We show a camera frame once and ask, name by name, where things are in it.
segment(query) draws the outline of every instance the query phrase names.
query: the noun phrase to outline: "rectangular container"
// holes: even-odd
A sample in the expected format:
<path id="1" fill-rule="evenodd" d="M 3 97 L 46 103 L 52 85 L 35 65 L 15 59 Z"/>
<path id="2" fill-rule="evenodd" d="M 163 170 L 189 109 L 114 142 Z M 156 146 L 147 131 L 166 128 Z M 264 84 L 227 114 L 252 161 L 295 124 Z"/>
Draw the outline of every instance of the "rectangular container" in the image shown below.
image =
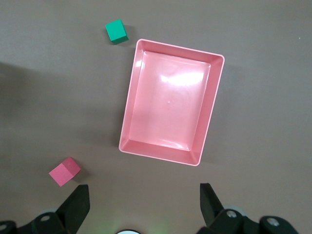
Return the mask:
<path id="1" fill-rule="evenodd" d="M 222 55 L 140 39 L 119 149 L 197 166 L 223 64 Z"/>

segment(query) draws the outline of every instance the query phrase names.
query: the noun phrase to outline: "green cube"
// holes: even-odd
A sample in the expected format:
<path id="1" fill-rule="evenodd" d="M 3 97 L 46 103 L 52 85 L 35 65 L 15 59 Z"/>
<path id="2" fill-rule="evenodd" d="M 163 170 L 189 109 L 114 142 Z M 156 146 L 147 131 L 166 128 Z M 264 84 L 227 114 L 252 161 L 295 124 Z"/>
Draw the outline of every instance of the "green cube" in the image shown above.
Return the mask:
<path id="1" fill-rule="evenodd" d="M 112 43 L 119 44 L 129 40 L 125 26 L 123 25 L 121 19 L 108 23 L 105 27 Z"/>

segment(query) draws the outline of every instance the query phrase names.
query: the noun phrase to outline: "gray floor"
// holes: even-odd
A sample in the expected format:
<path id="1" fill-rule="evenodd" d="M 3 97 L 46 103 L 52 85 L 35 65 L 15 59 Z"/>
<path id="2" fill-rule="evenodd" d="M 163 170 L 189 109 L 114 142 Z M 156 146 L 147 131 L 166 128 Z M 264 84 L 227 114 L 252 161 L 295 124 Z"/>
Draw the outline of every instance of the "gray floor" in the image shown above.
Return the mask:
<path id="1" fill-rule="evenodd" d="M 121 18 L 130 40 L 112 45 Z M 135 43 L 224 55 L 198 167 L 121 153 Z M 312 229 L 311 0 L 0 0 L 0 220 L 23 225 L 89 184 L 80 234 L 194 234 L 199 184 L 258 221 Z M 82 171 L 49 176 L 72 156 Z"/>

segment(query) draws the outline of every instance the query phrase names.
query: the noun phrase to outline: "pink cube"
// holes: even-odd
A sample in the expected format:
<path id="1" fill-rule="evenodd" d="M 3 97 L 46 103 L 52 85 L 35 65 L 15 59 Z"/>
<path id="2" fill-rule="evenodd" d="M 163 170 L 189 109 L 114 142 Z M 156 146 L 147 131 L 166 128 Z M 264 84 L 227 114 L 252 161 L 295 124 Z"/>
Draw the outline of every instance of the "pink cube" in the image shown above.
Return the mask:
<path id="1" fill-rule="evenodd" d="M 73 158 L 69 157 L 59 166 L 50 171 L 49 174 L 58 183 L 59 186 L 63 186 L 70 179 L 72 179 L 80 170 L 80 167 L 76 164 Z"/>

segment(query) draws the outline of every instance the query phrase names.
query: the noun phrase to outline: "cube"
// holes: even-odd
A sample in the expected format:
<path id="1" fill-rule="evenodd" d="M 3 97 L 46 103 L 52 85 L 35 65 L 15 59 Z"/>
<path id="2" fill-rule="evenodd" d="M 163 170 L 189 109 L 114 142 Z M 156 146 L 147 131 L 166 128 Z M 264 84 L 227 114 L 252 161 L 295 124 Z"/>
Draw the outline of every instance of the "cube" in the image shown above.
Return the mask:
<path id="1" fill-rule="evenodd" d="M 119 44 L 124 41 L 129 40 L 126 29 L 121 21 L 121 19 L 117 19 L 111 23 L 105 25 L 109 39 L 114 44 Z"/>
<path id="2" fill-rule="evenodd" d="M 80 167 L 76 164 L 73 158 L 69 157 L 59 166 L 50 171 L 49 175 L 56 181 L 56 183 L 58 183 L 59 186 L 63 186 L 80 170 Z"/>

